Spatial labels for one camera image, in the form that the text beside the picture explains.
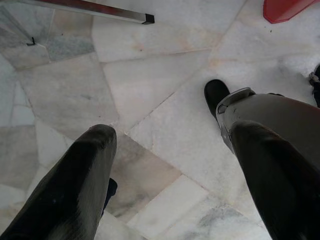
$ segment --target foot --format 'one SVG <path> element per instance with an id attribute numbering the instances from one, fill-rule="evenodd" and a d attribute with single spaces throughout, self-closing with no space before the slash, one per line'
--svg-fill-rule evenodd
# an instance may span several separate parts
<path id="1" fill-rule="evenodd" d="M 204 97 L 209 110 L 217 120 L 216 108 L 220 101 L 230 94 L 229 89 L 223 81 L 214 79 L 209 81 L 204 87 Z"/>

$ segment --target leg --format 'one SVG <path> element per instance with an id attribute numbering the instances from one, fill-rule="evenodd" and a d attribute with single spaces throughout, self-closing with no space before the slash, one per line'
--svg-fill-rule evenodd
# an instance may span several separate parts
<path id="1" fill-rule="evenodd" d="M 212 105 L 273 239 L 319 239 L 320 110 L 250 88 Z"/>
<path id="2" fill-rule="evenodd" d="M 94 239 L 106 196 L 115 190 L 111 180 L 107 194 L 116 149 L 112 127 L 91 127 L 41 180 L 0 240 Z"/>

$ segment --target shoe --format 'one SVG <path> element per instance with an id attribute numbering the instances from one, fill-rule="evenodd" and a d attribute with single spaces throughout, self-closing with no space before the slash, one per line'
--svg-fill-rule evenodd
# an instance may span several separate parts
<path id="1" fill-rule="evenodd" d="M 313 86 L 313 97 L 316 105 L 320 108 L 320 64 L 316 66 L 314 72 L 309 75 L 309 83 Z"/>
<path id="2" fill-rule="evenodd" d="M 223 81 L 214 79 L 209 81 L 204 87 L 204 97 L 206 103 L 208 104 L 211 114 L 217 120 L 216 108 L 218 104 L 226 96 L 230 94 L 228 87 L 224 84 Z"/>
<path id="3" fill-rule="evenodd" d="M 309 75 L 309 83 L 311 86 L 315 86 L 316 83 L 320 83 L 320 64 L 316 66 L 315 70 Z"/>

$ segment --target metal frame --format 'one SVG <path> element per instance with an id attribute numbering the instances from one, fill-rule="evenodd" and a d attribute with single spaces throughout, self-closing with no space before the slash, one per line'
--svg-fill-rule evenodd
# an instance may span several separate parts
<path id="1" fill-rule="evenodd" d="M 0 0 L 0 14 L 2 14 L 5 24 L 23 40 L 28 41 L 27 45 L 29 46 L 35 44 L 33 37 L 28 34 L 15 17 L 3 6 L 3 4 L 17 2 L 99 17 L 120 19 L 144 25 L 155 23 L 155 16 L 151 14 L 129 11 L 84 0 Z"/>

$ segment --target marble floor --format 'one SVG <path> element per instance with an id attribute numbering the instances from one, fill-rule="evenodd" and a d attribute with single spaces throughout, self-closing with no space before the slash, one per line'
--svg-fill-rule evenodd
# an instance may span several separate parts
<path id="1" fill-rule="evenodd" d="M 203 95 L 219 78 L 316 105 L 320 4 L 288 22 L 263 0 L 96 0 L 155 15 L 139 25 L 49 8 L 0 17 L 0 233 L 90 126 L 112 125 L 118 182 L 96 240 L 270 240 Z"/>

